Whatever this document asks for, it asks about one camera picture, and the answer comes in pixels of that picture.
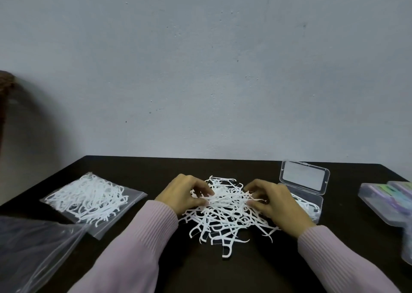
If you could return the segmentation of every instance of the person's left hand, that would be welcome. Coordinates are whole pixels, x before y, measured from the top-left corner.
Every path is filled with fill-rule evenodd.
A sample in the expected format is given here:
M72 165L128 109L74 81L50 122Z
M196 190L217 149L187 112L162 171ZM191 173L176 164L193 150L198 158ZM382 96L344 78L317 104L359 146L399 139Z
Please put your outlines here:
M192 197L190 194L192 189L198 196L197 198ZM203 180L180 174L168 184L155 201L165 203L174 210L176 215L180 216L190 208L209 204L207 200L201 198L201 194L207 197L215 193Z

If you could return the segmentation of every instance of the lavender sleeve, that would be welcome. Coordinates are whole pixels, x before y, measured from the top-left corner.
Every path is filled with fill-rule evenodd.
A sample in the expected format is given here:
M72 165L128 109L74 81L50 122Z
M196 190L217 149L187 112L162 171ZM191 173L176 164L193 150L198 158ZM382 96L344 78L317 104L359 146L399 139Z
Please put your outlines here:
M299 254L327 292L399 292L378 267L349 249L325 226L307 229L297 244Z
M69 293L154 292L159 257L177 227L170 207L147 201Z

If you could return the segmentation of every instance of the dark tabletop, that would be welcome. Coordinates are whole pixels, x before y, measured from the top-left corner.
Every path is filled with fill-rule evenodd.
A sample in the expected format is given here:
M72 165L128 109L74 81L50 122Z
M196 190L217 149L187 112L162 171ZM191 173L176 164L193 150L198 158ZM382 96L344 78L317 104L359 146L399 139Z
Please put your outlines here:
M378 164L312 163L330 170L319 224L329 227L349 248L378 266L403 292L412 292L412 266L400 258L402 229L385 224L358 198L362 182L405 181ZM154 199L179 173L207 179L210 175L248 183L255 178L279 182L280 161L167 159L85 156L0 206L0 215L70 223L39 202L50 192L88 171L119 185L144 191L138 202L96 240L86 234L75 250L39 292L67 292L93 265L106 246L130 223L147 199ZM273 244L257 230L239 233L248 243L235 243L232 256L222 259L221 245L200 244L189 238L193 224L181 225L161 258L157 292L295 292L323 291L297 243L284 232L273 234Z

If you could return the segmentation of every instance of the person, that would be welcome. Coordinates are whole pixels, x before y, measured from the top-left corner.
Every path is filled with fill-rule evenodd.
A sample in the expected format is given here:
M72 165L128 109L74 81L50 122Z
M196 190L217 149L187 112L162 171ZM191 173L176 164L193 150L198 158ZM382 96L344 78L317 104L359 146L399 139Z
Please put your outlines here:
M198 198L191 196L192 189ZM286 186L256 179L245 191L254 192L253 198L269 199L268 204L254 200L247 204L297 238L298 252L328 292L399 292L374 264L346 247L327 227L315 225ZM145 203L69 293L154 292L159 257L178 228L178 216L206 206L201 194L214 192L200 179L178 175L154 201Z

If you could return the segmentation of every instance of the painted wall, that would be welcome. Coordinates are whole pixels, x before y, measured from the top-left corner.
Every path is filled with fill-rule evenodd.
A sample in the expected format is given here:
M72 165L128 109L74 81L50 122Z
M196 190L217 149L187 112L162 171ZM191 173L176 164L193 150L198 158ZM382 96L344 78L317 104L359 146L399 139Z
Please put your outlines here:
M0 0L8 199L86 154L412 179L412 0Z

